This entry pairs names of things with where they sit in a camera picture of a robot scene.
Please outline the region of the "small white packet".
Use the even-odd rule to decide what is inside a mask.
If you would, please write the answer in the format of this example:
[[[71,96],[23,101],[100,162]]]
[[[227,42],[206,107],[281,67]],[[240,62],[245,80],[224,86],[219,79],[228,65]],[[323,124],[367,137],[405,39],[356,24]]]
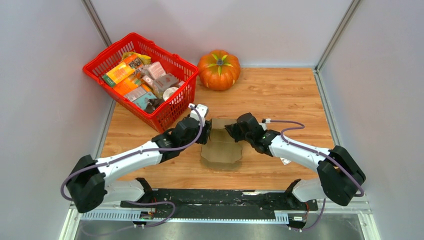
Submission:
[[[282,157],[280,158],[280,160],[284,165],[288,165],[292,162],[291,160],[288,160],[288,159],[285,159],[285,158],[282,158]]]

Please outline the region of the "teal box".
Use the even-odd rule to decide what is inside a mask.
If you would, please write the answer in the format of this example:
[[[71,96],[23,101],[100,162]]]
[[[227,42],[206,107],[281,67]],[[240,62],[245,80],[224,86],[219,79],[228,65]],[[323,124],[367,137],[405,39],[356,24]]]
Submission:
[[[149,100],[156,100],[157,97],[152,92],[147,92],[138,97],[133,103],[141,110],[145,110],[148,106]]]

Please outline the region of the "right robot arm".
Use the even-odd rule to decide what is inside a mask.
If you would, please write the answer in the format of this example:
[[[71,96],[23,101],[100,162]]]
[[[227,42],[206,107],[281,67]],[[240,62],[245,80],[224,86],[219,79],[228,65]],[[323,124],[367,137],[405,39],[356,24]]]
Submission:
[[[348,150],[340,145],[332,149],[309,145],[286,136],[281,131],[267,129],[271,118],[258,121],[250,112],[224,128],[235,142],[246,141],[258,153],[300,164],[317,173],[318,177],[293,181],[286,189],[286,205],[299,209],[305,202],[330,199],[347,206],[353,198],[363,197],[366,175]]]

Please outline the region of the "orange snack box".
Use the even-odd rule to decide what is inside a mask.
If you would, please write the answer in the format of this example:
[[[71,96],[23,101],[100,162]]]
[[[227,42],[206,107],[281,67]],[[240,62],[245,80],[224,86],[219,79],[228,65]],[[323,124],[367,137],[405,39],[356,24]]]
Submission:
[[[133,74],[136,69],[143,63],[136,56],[131,56],[121,61],[107,73],[101,76],[101,79],[111,88],[122,82],[124,79]]]

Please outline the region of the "brown cardboard box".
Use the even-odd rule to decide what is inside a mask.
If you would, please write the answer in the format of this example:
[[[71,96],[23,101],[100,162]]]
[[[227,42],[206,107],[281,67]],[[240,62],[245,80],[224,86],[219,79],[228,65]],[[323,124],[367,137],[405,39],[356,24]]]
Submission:
[[[213,118],[207,143],[201,147],[200,163],[214,171],[236,171],[242,165],[243,146],[229,135],[226,125],[235,119]]]

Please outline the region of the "yellow snack bag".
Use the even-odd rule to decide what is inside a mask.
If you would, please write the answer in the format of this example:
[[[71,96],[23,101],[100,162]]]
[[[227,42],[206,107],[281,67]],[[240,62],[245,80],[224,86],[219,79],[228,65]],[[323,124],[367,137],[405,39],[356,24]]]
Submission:
[[[121,57],[121,61],[124,61],[130,57],[137,57],[141,60],[143,65],[149,65],[152,63],[152,58],[148,55],[140,54],[134,51],[124,52]]]

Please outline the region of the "grey pink box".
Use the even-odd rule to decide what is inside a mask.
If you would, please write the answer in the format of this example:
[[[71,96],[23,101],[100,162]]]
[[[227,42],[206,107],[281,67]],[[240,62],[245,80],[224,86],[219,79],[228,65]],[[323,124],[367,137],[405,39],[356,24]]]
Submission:
[[[156,94],[162,95],[165,90],[177,87],[179,80],[171,73],[167,73],[153,81],[153,90]]]

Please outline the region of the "red plastic shopping basket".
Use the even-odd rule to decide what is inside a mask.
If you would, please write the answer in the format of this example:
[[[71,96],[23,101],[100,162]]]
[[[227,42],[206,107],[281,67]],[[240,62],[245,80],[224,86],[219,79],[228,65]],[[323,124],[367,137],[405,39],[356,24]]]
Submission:
[[[102,79],[102,75],[117,66],[123,53],[137,52],[160,62],[164,70],[173,74],[183,85],[162,103],[153,113],[146,113],[128,99],[119,95]],[[117,103],[159,133],[168,129],[194,102],[198,68],[180,57],[159,47],[154,41],[131,32],[121,40],[112,43],[94,59],[85,64],[83,72],[92,78]]]

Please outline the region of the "orange pumpkin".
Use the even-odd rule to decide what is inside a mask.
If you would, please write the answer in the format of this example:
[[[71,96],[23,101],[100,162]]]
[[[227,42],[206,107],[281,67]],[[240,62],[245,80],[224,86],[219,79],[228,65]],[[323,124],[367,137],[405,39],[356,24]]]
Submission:
[[[241,75],[238,57],[221,49],[203,55],[197,63],[197,68],[201,83],[214,91],[230,89]]]

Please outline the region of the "white tape roll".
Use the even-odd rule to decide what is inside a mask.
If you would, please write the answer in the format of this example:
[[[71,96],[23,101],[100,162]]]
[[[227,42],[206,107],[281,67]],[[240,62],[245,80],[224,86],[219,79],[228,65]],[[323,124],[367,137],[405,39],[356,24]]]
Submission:
[[[171,96],[178,90],[178,87],[169,87],[167,88],[162,95],[162,98],[164,101],[167,101],[168,99],[171,98]]]

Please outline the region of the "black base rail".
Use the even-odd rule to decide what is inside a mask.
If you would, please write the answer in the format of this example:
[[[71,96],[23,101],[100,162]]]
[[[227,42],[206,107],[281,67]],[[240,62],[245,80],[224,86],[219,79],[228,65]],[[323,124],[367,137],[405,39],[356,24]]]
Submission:
[[[146,193],[141,203],[158,203],[153,216],[167,217],[176,206],[172,219],[271,220],[277,211],[316,211],[316,200],[298,201],[282,190],[171,189],[159,188]]]

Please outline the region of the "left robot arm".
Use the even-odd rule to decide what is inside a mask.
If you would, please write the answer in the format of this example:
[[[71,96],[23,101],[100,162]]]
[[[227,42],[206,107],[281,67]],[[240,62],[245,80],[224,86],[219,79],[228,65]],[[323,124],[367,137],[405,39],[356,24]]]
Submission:
[[[60,193],[74,203],[79,213],[92,211],[101,204],[121,201],[133,201],[142,208],[148,207],[153,201],[150,186],[141,178],[131,181],[120,181],[119,178],[176,158],[193,144],[206,144],[211,126],[209,120],[200,123],[187,116],[174,128],[134,149],[97,159],[85,155],[61,184]]]

